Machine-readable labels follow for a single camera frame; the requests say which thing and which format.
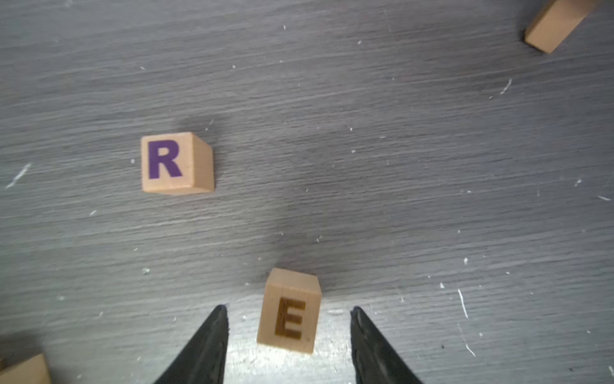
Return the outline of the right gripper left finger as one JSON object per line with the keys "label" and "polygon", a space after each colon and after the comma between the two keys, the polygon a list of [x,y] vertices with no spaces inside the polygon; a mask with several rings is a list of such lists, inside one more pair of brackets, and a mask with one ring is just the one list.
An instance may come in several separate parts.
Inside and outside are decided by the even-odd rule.
{"label": "right gripper left finger", "polygon": [[227,308],[218,305],[154,383],[223,383],[229,332]]}

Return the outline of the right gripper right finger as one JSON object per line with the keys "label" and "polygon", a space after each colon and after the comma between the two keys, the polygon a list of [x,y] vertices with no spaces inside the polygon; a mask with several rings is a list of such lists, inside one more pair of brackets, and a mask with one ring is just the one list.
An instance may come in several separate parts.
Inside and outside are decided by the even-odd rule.
{"label": "right gripper right finger", "polygon": [[422,384],[361,307],[351,311],[350,335],[356,383]]}

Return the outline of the wooden block brown E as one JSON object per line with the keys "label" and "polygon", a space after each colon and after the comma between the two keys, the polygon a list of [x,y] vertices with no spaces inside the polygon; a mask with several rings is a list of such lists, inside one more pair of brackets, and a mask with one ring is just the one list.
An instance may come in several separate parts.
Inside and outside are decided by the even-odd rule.
{"label": "wooden block brown E", "polygon": [[274,268],[265,284],[257,343],[311,355],[322,292],[318,277]]}

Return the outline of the wooden block purple R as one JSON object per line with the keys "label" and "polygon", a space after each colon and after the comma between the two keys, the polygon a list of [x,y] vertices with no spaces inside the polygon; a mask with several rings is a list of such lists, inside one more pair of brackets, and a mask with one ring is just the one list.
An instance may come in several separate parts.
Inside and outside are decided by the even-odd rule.
{"label": "wooden block purple R", "polygon": [[163,195],[215,191],[214,152],[192,132],[141,138],[142,190]]}

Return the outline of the wooden block brown K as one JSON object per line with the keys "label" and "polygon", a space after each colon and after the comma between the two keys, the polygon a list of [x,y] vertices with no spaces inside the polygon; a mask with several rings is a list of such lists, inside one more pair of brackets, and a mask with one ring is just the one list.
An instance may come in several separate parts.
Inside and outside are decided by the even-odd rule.
{"label": "wooden block brown K", "polygon": [[43,354],[1,371],[1,384],[51,384],[51,376]]}

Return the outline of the small wooden easel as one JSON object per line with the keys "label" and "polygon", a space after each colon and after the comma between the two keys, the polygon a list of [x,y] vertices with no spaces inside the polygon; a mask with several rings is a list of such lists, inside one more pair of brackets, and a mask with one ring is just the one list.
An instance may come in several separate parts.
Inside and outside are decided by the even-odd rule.
{"label": "small wooden easel", "polygon": [[547,54],[556,48],[600,3],[597,0],[552,0],[524,32],[524,42]]}

